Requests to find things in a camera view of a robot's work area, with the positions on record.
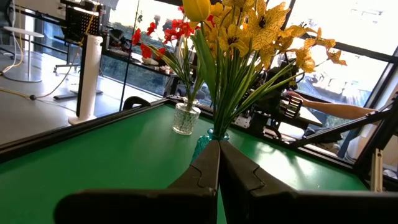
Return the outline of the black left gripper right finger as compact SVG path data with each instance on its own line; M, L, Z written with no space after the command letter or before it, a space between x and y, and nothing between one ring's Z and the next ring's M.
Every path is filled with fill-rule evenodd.
M230 223L397 223L397 193L295 190L220 142L220 185Z

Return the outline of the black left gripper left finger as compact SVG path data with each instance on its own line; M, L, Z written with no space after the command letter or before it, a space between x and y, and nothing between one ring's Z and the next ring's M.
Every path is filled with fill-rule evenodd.
M166 189L86 189L62 198L55 223L216 223L220 144L210 141Z

